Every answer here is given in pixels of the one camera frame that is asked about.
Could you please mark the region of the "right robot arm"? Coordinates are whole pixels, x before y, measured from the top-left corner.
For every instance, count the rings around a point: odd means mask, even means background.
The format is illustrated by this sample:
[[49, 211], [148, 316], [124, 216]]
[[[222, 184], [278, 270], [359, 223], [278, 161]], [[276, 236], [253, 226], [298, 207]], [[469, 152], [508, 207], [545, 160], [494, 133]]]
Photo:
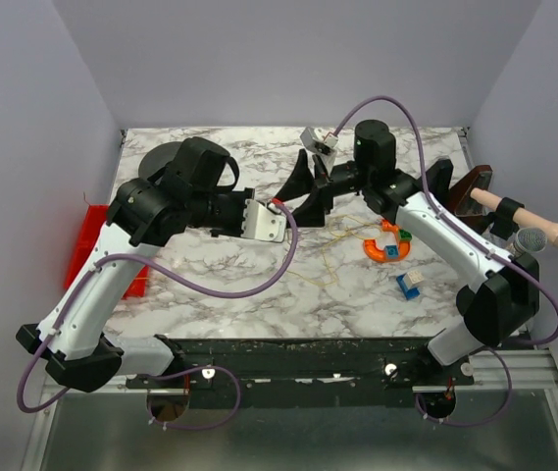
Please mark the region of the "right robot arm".
[[511, 258], [440, 205], [452, 175], [449, 160], [438, 161], [420, 183], [397, 168], [395, 136], [378, 120], [357, 125], [353, 157], [344, 164], [334, 162], [333, 133], [308, 127], [300, 139], [303, 148], [277, 194], [283, 202], [305, 199], [293, 212], [300, 227], [323, 226], [334, 199], [356, 193], [374, 213], [425, 243], [463, 281], [456, 296], [460, 320], [427, 343], [420, 365], [449, 366], [484, 346], [496, 347], [537, 313], [537, 261], [530, 255]]

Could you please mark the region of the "black cable spool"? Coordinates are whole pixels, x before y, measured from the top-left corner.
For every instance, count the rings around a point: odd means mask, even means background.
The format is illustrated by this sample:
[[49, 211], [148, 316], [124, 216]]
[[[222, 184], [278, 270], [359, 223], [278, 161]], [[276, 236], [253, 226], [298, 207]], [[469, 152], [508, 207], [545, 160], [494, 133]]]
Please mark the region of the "black cable spool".
[[139, 163], [137, 174], [142, 179], [148, 179], [165, 168], [178, 153], [180, 141], [160, 144], [148, 151]]

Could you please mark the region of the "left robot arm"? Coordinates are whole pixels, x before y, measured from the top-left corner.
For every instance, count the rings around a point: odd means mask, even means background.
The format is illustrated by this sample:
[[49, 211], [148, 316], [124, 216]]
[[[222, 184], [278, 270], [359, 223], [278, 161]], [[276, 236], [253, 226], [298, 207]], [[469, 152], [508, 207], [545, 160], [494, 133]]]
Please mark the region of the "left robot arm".
[[241, 236], [255, 192], [222, 184], [224, 169], [239, 174], [224, 148], [190, 137], [150, 150], [137, 177], [120, 185], [70, 290], [43, 321], [17, 333], [28, 352], [46, 360], [59, 385], [90, 393], [118, 375], [159, 376], [170, 368], [175, 355], [166, 340], [106, 336], [103, 329], [129, 285], [172, 236], [187, 228]]

